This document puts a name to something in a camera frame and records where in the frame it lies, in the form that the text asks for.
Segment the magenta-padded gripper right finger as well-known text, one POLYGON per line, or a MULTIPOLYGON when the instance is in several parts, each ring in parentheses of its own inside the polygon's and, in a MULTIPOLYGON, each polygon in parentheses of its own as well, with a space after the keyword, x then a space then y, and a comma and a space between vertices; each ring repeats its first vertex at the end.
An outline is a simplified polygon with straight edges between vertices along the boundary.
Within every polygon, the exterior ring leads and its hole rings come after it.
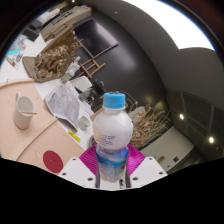
POLYGON ((128 146, 126 187, 140 188, 167 176, 167 173, 152 156, 146 157, 133 146, 128 146))

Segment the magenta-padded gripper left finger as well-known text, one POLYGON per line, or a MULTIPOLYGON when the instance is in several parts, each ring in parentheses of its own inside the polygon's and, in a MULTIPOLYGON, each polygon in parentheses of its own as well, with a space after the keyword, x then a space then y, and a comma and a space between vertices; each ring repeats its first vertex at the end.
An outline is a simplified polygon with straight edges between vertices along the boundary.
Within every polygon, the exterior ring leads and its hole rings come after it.
POLYGON ((72 157, 58 176, 84 188, 98 188, 100 179, 95 148, 91 146, 80 157, 72 157))

